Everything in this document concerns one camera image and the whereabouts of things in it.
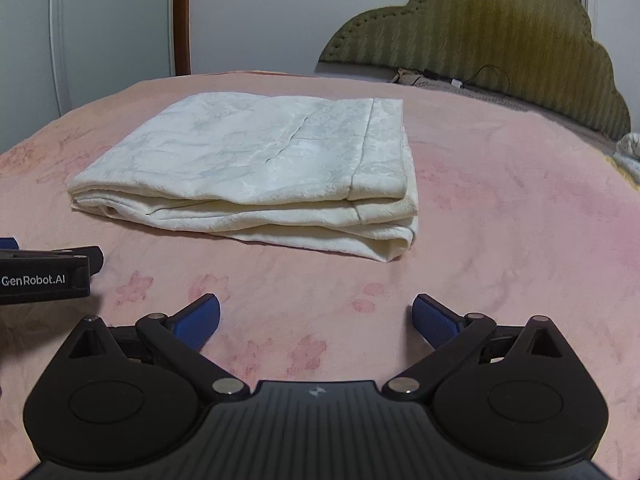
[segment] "black device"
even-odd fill
[[[0,305],[84,298],[102,268],[100,247],[23,251],[0,238]]]
[[[219,321],[212,294],[135,326],[81,320],[25,403],[41,460],[25,479],[607,479],[590,461],[607,405],[548,317],[497,326],[421,294],[412,321],[434,351],[381,390],[253,393],[199,353]]]

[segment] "cable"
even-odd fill
[[[475,79],[476,77],[478,77],[479,73],[481,73],[481,72],[482,72],[482,70],[484,70],[484,69],[485,69],[485,68],[487,68],[487,67],[491,67],[491,68],[493,68],[493,69],[494,69],[494,73],[495,73],[495,75],[497,75],[497,76],[498,76],[498,78],[500,77],[500,74],[498,74],[498,73],[496,72],[496,70],[499,70],[499,71],[500,71],[500,72],[502,72],[505,76],[507,76],[507,91],[505,92],[505,94],[508,94],[508,93],[509,93],[509,88],[511,88],[511,79],[509,78],[509,74],[507,74],[507,73],[506,73],[503,69],[501,69],[500,67],[495,66],[495,65],[491,65],[491,64],[486,64],[486,65],[481,66],[481,67],[480,67],[480,70],[478,70],[478,71],[477,71],[475,74],[473,74],[469,79],[467,79],[466,81],[463,81],[462,83],[463,83],[463,84],[466,84],[466,83],[468,83],[469,81],[472,81],[473,79]]]

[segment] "metal pivot screw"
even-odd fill
[[[235,377],[224,377],[213,383],[215,392],[223,395],[233,395],[244,388],[244,383]]]
[[[396,377],[386,385],[398,394],[412,394],[420,388],[420,383],[411,377]]]

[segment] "white cabinet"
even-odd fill
[[[0,152],[50,121],[173,74],[171,0],[0,0]]]

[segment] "blue gripper pad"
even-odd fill
[[[0,238],[0,249],[11,249],[17,251],[20,247],[18,247],[18,242],[15,238]]]
[[[411,309],[414,328],[427,340],[433,349],[457,336],[466,326],[465,318],[439,304],[426,294],[414,300]]]
[[[165,326],[189,348],[197,352],[213,335],[220,323],[220,302],[213,294],[204,294],[171,316]]]

